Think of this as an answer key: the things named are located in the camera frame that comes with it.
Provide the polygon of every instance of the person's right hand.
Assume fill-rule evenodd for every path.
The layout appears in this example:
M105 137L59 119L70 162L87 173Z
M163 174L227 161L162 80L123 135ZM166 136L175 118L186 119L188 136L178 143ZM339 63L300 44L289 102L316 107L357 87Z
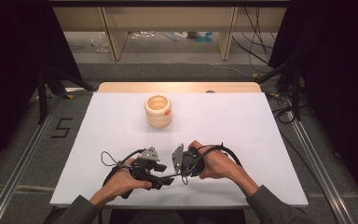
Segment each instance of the person's right hand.
M202 147L202 144L197 140L194 140L188 148L199 149L199 154L204 153L211 147ZM200 178L204 179L207 177L220 179L229 178L232 179L234 173L239 170L243 170L237 163L230 159L226 154L220 150L212 150L203 157L205 161L205 168L200 173Z
M210 147L202 147L202 144L194 140L188 148L194 147L202 154ZM253 195L258 190L258 185L246 173L246 171L235 163L232 159L226 156L220 150L212 150L203 157L205 161L205 168L199 174L201 179L204 178L228 178L234 181L246 196Z

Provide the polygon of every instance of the gray floor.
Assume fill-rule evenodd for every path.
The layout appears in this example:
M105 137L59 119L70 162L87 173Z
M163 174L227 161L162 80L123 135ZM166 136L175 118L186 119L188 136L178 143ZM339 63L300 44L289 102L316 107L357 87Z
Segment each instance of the gray floor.
M112 69L116 69L115 74L120 72L128 74L127 77L121 77L123 80L136 80L136 75L138 75L138 78L152 76L164 78L164 73L171 71L175 74L183 72L187 76L194 75L194 77L199 73L203 73L203 76L207 77L204 73L208 73L216 79L223 77L240 79L241 81L252 81L253 74L262 75L249 66L250 63L254 64L257 69L269 70L254 57L251 57L250 61L248 53L240 49L235 42L231 45L228 61L221 61L216 36L213 36L211 43L197 43L193 39L182 37L179 37L178 42L174 42L158 33L152 38L138 37L131 39L130 35L127 47L118 62L111 61L109 53L96 52L92 47L91 39L96 38L98 34L66 33L66 36L69 45L73 48L74 57L83 78L95 86L103 81L110 80L109 75ZM250 42L245 40L242 34L235 34L235 37L246 48L250 47ZM263 40L266 45L272 46L274 43L270 34L263 34ZM252 51L260 57L266 57L259 47L253 46ZM262 90L275 92L273 86L276 79L273 78L264 83ZM64 83L66 87L74 87L71 83ZM76 94L70 99L60 99L39 147L0 223L43 223L51 209L49 199L76 139L76 133L86 113L90 97L90 94ZM276 98L270 99L269 103L271 110L284 106L284 102ZM353 223L358 223L358 188L356 183L342 161L333 155L334 148L318 119L311 115L309 108L304 108L301 112L302 123L311 138L312 144L347 205ZM56 127L60 119L65 118L72 119L71 121L63 121L65 127L70 128L67 137L53 138L53 136L63 135L63 130L56 130ZM0 153L0 190L9 179L22 152L27 147L36 129L38 119L38 101L35 94L31 98L29 109L24 114L17 131L13 133L7 148ZM284 114L281 119L288 119L288 117ZM296 137L293 124L283 124L277 121L277 125L283 134L289 138L298 153L307 158ZM318 223L335 223L332 211L310 171L286 141L285 144L304 192L309 198L310 205L303 210ZM252 209L245 209L245 214L247 223L258 223ZM104 212L104 219L107 219L107 217L108 212Z

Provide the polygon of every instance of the blue object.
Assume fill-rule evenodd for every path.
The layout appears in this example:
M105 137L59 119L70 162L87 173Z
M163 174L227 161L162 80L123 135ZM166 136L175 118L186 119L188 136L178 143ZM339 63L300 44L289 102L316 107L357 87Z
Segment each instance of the blue object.
M212 32L207 32L204 37L204 41L212 42Z

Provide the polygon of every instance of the white table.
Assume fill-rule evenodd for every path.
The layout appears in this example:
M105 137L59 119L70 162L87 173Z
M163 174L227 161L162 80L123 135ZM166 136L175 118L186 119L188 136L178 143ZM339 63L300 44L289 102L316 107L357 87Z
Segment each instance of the white table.
M51 204L66 206L79 195L90 198L111 170L101 162L102 151L122 160L136 149L155 147L174 174L171 154L194 139L221 144L234 151L259 185L267 186L283 202L306 206L308 201L296 176L264 93L163 92L172 101L172 123L164 129L145 120L145 100L158 92L94 93ZM248 205L240 189L226 179L190 177L184 185L177 176L160 190L136 189L116 208L188 209L243 208Z

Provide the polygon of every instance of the black panel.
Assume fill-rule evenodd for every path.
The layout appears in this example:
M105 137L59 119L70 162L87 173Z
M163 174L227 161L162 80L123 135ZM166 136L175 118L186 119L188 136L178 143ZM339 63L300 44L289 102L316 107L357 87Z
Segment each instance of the black panel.
M332 4L305 75L312 107L358 184L358 3Z
M0 0L0 151L27 109L44 65L81 79L51 7Z

